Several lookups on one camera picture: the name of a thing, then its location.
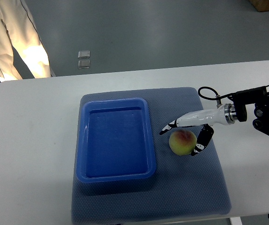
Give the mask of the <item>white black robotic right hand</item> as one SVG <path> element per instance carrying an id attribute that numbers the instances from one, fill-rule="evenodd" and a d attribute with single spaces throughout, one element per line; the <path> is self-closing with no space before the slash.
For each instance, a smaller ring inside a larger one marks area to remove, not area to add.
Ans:
<path id="1" fill-rule="evenodd" d="M 227 110 L 228 108 L 225 104 L 213 110 L 200 110 L 186 113 L 167 124 L 159 134 L 162 135 L 173 128 L 186 128 L 202 125 L 203 127 L 197 137 L 196 145 L 191 152 L 191 156 L 195 156 L 209 145 L 214 134 L 214 130 L 212 128 L 214 124 L 228 124 L 227 119 L 229 116 L 225 116 L 225 112 Z"/>

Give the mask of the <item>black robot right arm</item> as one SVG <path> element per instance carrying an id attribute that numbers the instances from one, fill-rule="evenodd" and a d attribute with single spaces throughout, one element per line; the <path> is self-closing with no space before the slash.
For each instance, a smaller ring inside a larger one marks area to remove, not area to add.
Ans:
<path id="1" fill-rule="evenodd" d="M 267 86 L 237 91 L 227 96 L 233 102 L 236 119 L 240 122 L 247 120 L 246 106 L 254 104 L 253 127 L 269 136 L 269 91 Z"/>

